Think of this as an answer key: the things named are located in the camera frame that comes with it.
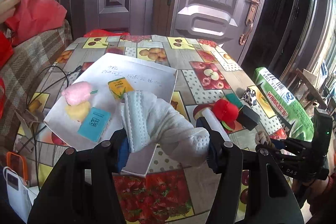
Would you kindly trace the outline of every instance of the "red plush toy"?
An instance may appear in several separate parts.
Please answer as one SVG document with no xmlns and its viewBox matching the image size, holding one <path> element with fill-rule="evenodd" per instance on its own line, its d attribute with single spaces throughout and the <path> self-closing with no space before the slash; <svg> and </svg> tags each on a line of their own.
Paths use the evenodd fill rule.
<svg viewBox="0 0 336 224">
<path fill-rule="evenodd" d="M 226 124 L 231 124 L 238 117 L 238 107 L 227 100 L 219 99 L 215 102 L 212 112 L 215 116 L 225 122 Z"/>
</svg>

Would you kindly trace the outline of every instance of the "door lock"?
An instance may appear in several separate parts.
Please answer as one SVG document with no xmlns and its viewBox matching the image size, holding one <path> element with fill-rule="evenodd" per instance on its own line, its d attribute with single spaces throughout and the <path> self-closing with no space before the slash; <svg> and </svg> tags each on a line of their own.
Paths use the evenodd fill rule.
<svg viewBox="0 0 336 224">
<path fill-rule="evenodd" d="M 258 6 L 260 4 L 260 0 L 248 0 L 248 1 L 251 2 L 251 5 L 250 5 L 250 8 L 249 8 L 249 12 L 247 14 L 247 17 L 246 17 L 245 24 L 246 24 L 246 26 L 249 27 L 249 29 L 247 30 L 247 32 L 245 34 L 243 33 L 239 37 L 239 44 L 240 45 L 245 45 L 248 36 L 252 32 L 253 20 L 254 20 L 254 17 L 255 17 L 255 13 L 257 12 Z"/>
</svg>

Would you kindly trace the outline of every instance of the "green package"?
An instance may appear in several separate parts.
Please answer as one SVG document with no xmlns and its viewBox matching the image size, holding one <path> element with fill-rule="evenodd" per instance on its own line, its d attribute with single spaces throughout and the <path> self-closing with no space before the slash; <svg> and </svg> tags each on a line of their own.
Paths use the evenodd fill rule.
<svg viewBox="0 0 336 224">
<path fill-rule="evenodd" d="M 313 123 L 293 94 L 264 67 L 254 71 L 253 81 L 285 125 L 285 132 L 289 132 L 291 138 L 311 141 Z"/>
</svg>

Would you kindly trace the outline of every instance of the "fruit-patterned tablecloth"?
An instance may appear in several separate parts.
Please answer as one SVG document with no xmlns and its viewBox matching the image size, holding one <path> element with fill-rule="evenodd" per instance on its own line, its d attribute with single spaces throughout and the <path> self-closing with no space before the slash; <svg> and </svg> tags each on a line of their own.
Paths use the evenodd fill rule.
<svg viewBox="0 0 336 224">
<path fill-rule="evenodd" d="M 278 135 L 283 133 L 280 122 L 251 79 L 230 58 L 225 48 L 217 46 L 212 41 L 158 35 L 82 37 L 67 47 L 57 59 L 57 65 L 65 72 L 72 72 L 78 66 L 82 66 L 81 71 L 69 77 L 69 82 L 72 84 L 106 52 L 176 68 L 178 76 L 171 104 L 193 125 L 196 123 L 199 111 L 204 107 L 211 106 L 216 100 L 225 98 L 229 93 L 235 93 L 240 98 L 247 87 L 253 88 L 257 94 L 257 104 L 252 108 L 260 115 L 260 124 L 249 131 L 235 122 L 231 125 L 234 130 L 227 131 L 231 141 L 241 149 L 255 149 L 254 137 L 257 131 L 263 130 L 269 134 Z M 62 77 L 63 73 L 57 68 L 50 69 L 33 97 Z M 60 97 L 60 91 L 65 87 L 66 81 L 62 80 L 39 96 L 39 109 L 47 114 Z M 16 144 L 23 134 L 20 128 Z M 48 128 L 38 135 L 37 160 L 40 184 L 43 184 L 67 147 L 67 144 Z M 31 185 L 36 185 L 34 160 L 33 152 L 27 156 Z M 248 171 L 244 174 L 241 187 L 243 202 L 248 188 L 246 179 Z M 219 177 L 208 168 L 206 163 L 198 168 L 182 166 L 157 147 L 145 179 L 114 176 L 114 182 L 125 218 L 129 222 L 174 221 L 178 224 L 203 224 L 212 206 Z M 245 204 L 240 202 L 237 220 L 244 217 L 245 208 Z"/>
</svg>

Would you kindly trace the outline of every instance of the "white label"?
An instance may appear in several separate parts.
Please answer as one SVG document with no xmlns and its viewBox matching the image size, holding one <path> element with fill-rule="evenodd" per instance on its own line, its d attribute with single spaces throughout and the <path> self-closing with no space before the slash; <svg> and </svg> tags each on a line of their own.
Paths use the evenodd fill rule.
<svg viewBox="0 0 336 224">
<path fill-rule="evenodd" d="M 271 85 L 275 92 L 281 96 L 287 105 L 290 105 L 295 100 L 293 94 L 284 86 L 283 83 L 281 83 L 273 74 L 271 74 L 268 69 L 262 68 L 259 73 Z"/>
</svg>

